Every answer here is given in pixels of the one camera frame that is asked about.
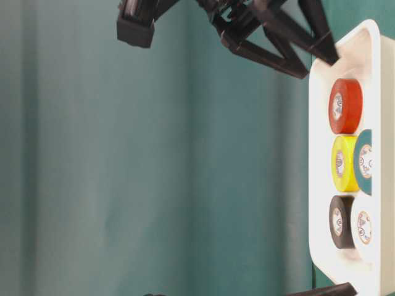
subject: tape roll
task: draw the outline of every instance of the tape roll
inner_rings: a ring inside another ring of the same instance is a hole
[[[354,149],[354,172],[358,186],[366,194],[372,194],[372,130],[365,129],[359,135]]]
[[[359,190],[354,174],[354,148],[357,137],[338,136],[333,143],[331,169],[333,182],[340,192]]]
[[[352,239],[360,257],[368,263],[375,261],[377,252],[374,209],[372,198],[365,195],[355,199],[351,210]]]
[[[351,233],[352,196],[334,196],[329,208],[331,236],[338,249],[354,249]]]
[[[362,89],[355,79],[337,79],[332,86],[328,113],[335,134],[352,134],[362,115]]]

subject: white tape roll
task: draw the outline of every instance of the white tape roll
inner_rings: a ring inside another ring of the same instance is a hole
[[[372,197],[358,196],[352,204],[351,231],[355,248],[363,261],[375,261],[378,221],[375,215],[375,205]]]

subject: yellow tape roll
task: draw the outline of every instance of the yellow tape roll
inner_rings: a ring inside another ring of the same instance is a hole
[[[332,177],[340,192],[355,192],[359,190],[354,174],[354,148],[357,137],[338,136],[332,148]]]

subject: tape label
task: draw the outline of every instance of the tape label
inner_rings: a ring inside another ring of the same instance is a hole
[[[339,208],[335,208],[333,210],[332,223],[333,223],[333,229],[335,230],[335,234],[337,236],[340,236],[341,233],[343,232],[343,216],[341,215]]]
[[[364,145],[359,152],[359,170],[365,179],[372,177],[373,155],[372,147]]]
[[[365,245],[368,245],[372,240],[372,222],[366,212],[360,212],[358,215],[358,233]]]
[[[335,98],[332,103],[333,118],[339,120],[340,116],[343,114],[343,97],[340,92],[335,94]]]
[[[341,150],[336,153],[336,174],[339,178],[342,178],[344,174],[344,155]]]

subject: teal tape roll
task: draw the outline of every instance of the teal tape roll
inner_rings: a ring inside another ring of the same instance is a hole
[[[354,150],[354,173],[358,186],[366,194],[372,194],[372,130],[365,129],[359,135]]]

